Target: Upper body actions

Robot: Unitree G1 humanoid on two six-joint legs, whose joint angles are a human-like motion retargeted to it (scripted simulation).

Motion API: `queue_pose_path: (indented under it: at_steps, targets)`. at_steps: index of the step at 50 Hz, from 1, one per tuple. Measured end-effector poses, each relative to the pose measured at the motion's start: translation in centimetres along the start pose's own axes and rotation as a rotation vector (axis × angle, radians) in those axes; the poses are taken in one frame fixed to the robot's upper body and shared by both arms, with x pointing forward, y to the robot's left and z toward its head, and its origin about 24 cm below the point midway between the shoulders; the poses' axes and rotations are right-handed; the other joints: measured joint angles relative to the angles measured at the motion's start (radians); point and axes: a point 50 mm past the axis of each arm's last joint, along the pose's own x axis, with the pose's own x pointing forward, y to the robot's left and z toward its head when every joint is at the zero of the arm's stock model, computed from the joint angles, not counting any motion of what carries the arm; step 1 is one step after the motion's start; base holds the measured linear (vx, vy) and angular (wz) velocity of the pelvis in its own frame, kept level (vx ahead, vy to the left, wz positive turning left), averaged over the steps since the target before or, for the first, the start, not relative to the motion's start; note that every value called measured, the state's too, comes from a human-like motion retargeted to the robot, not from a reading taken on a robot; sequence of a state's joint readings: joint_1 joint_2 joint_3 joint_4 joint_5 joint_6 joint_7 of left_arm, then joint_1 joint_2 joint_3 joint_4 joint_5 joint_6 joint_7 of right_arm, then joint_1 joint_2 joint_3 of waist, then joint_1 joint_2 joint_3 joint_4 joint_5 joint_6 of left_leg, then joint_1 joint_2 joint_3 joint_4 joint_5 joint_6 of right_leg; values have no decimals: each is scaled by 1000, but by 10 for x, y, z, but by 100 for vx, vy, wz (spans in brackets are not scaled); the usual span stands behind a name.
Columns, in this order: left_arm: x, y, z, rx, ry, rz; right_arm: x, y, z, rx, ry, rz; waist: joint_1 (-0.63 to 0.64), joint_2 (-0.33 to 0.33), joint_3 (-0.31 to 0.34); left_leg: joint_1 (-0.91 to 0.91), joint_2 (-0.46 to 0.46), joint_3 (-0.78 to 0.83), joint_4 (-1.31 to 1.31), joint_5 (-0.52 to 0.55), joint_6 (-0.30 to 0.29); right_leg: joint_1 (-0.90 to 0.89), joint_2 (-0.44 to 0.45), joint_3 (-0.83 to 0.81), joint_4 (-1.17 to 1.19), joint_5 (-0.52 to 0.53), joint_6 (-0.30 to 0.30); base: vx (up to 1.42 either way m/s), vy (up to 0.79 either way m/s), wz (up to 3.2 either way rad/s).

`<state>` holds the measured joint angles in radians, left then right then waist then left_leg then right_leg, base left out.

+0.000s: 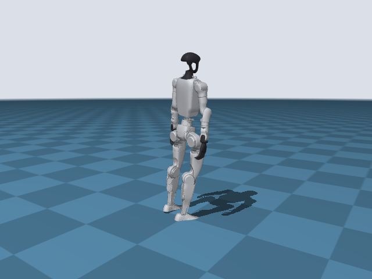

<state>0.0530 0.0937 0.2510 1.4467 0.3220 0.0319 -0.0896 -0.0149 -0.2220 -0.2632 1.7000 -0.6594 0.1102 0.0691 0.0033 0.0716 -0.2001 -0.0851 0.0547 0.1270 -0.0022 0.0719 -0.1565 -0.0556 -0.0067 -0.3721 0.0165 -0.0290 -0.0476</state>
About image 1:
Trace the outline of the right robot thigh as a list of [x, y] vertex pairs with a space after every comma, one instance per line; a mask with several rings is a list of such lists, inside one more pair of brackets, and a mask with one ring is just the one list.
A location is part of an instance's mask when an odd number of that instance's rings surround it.
[[194, 177], [194, 181], [196, 180], [201, 168], [202, 168], [202, 164], [203, 164], [203, 158], [200, 159], [200, 160], [197, 160], [195, 157], [197, 157], [199, 155], [199, 152], [200, 152], [200, 147], [201, 147], [201, 142], [200, 142], [200, 135], [194, 133], [194, 132], [190, 132], [188, 133], [187, 135], [187, 143], [188, 143], [188, 146], [191, 149], [191, 152], [190, 152], [190, 165], [191, 165], [191, 170], [189, 172], [185, 172], [183, 175], [182, 175], [182, 181], [184, 183], [184, 178], [185, 176], [187, 175], [192, 175]]

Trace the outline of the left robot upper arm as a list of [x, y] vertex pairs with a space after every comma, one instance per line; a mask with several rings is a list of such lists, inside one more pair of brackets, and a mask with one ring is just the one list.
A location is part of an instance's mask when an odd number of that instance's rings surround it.
[[172, 108], [174, 109], [177, 109], [177, 106], [176, 106], [176, 82], [177, 82], [177, 78], [175, 78], [172, 82], [172, 85], [173, 85], [173, 93], [172, 93]]

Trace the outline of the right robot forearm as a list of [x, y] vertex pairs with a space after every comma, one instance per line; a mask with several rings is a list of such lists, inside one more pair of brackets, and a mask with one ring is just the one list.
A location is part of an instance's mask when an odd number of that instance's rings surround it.
[[[210, 121], [211, 110], [209, 108], [204, 110], [203, 117], [200, 119], [201, 122], [201, 135], [205, 136], [205, 141], [209, 139], [209, 121]], [[200, 138], [201, 138], [200, 135]]]

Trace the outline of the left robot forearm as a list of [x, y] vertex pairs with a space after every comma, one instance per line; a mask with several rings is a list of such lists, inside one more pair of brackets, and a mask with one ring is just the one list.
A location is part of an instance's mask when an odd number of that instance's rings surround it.
[[178, 110], [171, 107], [171, 124], [173, 125], [173, 129], [177, 128], [178, 122]]

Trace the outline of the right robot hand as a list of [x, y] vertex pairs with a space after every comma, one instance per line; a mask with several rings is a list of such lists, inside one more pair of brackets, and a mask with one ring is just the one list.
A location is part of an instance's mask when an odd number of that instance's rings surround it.
[[200, 159], [202, 159], [205, 156], [205, 153], [206, 153], [206, 143], [208, 143], [208, 141], [205, 141], [205, 136], [204, 135], [201, 135], [200, 142], [202, 143], [201, 144], [201, 147], [200, 147], [200, 152], [199, 152], [199, 155], [197, 157], [195, 157], [197, 160], [200, 160]]

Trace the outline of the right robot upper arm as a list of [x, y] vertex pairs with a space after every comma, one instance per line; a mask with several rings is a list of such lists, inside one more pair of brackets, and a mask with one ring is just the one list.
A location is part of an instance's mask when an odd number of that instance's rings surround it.
[[198, 93], [200, 114], [201, 116], [203, 116], [204, 110], [207, 109], [206, 104], [208, 102], [208, 98], [207, 98], [208, 85], [201, 81], [195, 81], [194, 84], [195, 84], [195, 91]]

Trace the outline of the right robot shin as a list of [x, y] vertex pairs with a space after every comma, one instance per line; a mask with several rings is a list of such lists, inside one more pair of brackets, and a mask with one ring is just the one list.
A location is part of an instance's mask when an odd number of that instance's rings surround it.
[[195, 190], [196, 180], [194, 181], [194, 177], [192, 175], [187, 175], [184, 178], [184, 183], [181, 186], [181, 199], [182, 199], [182, 207], [181, 213], [183, 216], [187, 215], [190, 202], [192, 200], [194, 190]]

